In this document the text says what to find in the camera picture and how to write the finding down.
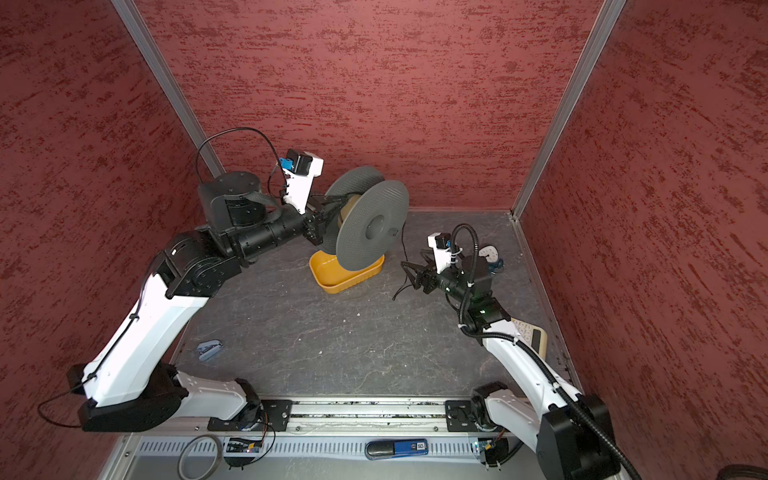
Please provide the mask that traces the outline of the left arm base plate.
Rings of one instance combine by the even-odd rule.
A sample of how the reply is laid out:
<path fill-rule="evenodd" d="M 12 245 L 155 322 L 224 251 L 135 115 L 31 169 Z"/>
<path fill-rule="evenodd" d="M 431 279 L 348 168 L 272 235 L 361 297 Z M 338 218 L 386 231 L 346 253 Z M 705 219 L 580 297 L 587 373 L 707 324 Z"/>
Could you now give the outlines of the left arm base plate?
<path fill-rule="evenodd" d="M 210 432 L 264 432 L 270 428 L 284 432 L 290 419 L 293 401 L 267 399 L 248 402 L 231 420 L 210 418 Z"/>

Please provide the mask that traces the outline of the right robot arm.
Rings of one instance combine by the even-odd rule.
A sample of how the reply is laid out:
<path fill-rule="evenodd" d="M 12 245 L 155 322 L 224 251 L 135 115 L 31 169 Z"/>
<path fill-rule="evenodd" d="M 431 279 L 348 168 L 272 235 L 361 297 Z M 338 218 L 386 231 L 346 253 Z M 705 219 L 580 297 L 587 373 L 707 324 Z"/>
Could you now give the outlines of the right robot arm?
<path fill-rule="evenodd" d="M 525 342 L 494 297 L 487 270 L 471 279 L 467 265 L 443 271 L 432 263 L 401 266 L 414 289 L 458 300 L 460 331 L 491 353 L 523 392 L 517 398 L 505 387 L 492 387 L 480 394 L 483 427 L 512 433 L 535 453 L 548 479 L 608 479 L 630 469 L 607 406 L 565 381 Z"/>

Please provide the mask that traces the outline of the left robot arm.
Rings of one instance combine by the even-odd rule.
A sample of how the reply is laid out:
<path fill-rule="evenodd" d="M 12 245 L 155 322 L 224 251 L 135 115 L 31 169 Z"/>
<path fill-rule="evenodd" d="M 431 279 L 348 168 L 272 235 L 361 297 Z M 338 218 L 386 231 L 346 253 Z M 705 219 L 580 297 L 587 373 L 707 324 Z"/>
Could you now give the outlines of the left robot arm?
<path fill-rule="evenodd" d="M 74 391 L 86 398 L 78 410 L 86 432 L 143 432 L 181 417 L 250 430 L 263 419 L 247 381 L 194 377 L 162 358 L 189 320 L 259 255 L 298 236 L 319 244 L 343 200 L 312 196 L 300 211 L 264 194 L 259 178 L 247 172 L 201 183 L 198 194 L 206 225 L 159 252 L 135 307 L 108 344 L 68 373 Z"/>

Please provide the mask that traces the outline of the grey cable spool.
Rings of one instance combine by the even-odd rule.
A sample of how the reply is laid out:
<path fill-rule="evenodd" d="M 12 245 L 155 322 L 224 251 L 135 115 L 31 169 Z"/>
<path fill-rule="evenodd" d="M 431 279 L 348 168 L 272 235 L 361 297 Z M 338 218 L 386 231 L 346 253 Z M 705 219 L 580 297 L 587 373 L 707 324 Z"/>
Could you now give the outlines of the grey cable spool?
<path fill-rule="evenodd" d="M 342 268 L 363 270 L 396 242 L 409 209 L 404 183 L 386 180 L 372 166 L 361 166 L 339 177 L 326 191 L 337 213 L 331 216 L 321 248 Z"/>

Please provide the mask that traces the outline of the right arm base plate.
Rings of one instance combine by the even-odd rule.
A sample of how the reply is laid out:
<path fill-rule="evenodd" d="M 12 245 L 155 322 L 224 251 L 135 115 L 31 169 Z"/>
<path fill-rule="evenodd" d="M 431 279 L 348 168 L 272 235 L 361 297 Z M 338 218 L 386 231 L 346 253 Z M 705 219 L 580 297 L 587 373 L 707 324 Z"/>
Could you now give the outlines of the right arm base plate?
<path fill-rule="evenodd" d="M 447 430 L 451 433 L 479 432 L 482 427 L 481 400 L 446 400 L 444 402 Z"/>

